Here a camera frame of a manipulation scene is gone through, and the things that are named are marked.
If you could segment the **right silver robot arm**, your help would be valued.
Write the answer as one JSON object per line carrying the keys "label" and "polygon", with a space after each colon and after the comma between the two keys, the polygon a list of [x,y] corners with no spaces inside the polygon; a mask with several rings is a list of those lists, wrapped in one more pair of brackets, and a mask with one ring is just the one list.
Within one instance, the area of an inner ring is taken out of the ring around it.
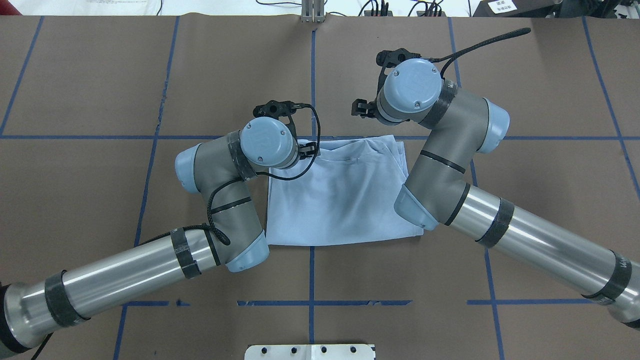
{"label": "right silver robot arm", "polygon": [[400,55],[377,65],[375,100],[355,100],[352,115],[387,126],[414,122],[430,131],[398,191],[396,214],[428,231],[451,227],[536,267],[638,330],[638,263],[466,182],[473,156],[492,152],[504,139],[508,112],[443,79],[427,59]]}

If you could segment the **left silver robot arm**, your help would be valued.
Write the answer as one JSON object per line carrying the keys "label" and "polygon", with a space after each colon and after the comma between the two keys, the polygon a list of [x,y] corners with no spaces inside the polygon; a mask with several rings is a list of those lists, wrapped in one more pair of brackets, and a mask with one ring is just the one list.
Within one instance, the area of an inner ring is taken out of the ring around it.
{"label": "left silver robot arm", "polygon": [[301,144],[292,121],[268,116],[180,152],[176,176],[187,192],[202,197],[206,222],[174,228],[38,284],[3,285],[1,358],[42,349],[55,331],[210,269],[241,272],[261,264],[270,250],[247,182],[306,158],[313,163],[319,152],[320,139]]}

